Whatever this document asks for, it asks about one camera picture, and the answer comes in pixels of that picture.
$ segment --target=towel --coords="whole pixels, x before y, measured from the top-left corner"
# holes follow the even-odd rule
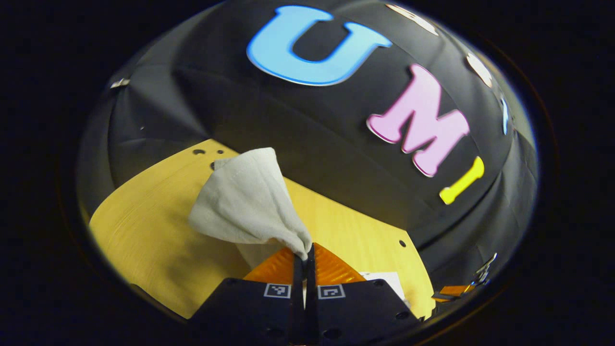
[[[273,148],[216,160],[188,222],[199,233],[236,243],[252,268],[284,246],[305,261],[312,247]]]

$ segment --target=hole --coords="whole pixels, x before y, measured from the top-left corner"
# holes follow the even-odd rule
[[[410,316],[409,312],[402,311],[402,312],[398,313],[397,315],[395,315],[395,318],[397,318],[398,320],[405,320],[406,318],[408,318],[408,316]]]
[[[327,329],[322,335],[327,339],[337,339],[342,335],[342,332],[337,328],[333,328]]]
[[[283,337],[284,332],[277,328],[267,328],[266,335],[268,337],[278,338],[278,337]]]

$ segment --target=white cloth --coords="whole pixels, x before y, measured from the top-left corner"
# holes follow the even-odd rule
[[[252,268],[283,246],[302,260],[312,248],[273,148],[216,160],[188,222],[199,233],[236,243]]]

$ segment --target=blue letter u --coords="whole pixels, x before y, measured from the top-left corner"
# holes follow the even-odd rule
[[[304,6],[282,6],[248,45],[250,61],[273,76],[309,86],[330,86],[343,82],[378,46],[390,47],[391,42],[374,30],[346,23],[350,34],[326,59],[311,62],[293,53],[293,45],[318,21],[333,16],[323,10]]]

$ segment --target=yellow table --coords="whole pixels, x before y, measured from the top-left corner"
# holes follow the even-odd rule
[[[120,186],[90,221],[95,240],[118,273],[184,318],[222,279],[243,278],[250,271],[235,244],[188,225],[188,214],[213,172],[210,164],[237,155],[214,140],[185,149]],[[359,272],[397,272],[412,313],[431,316],[433,288],[407,232],[285,181],[316,243]]]

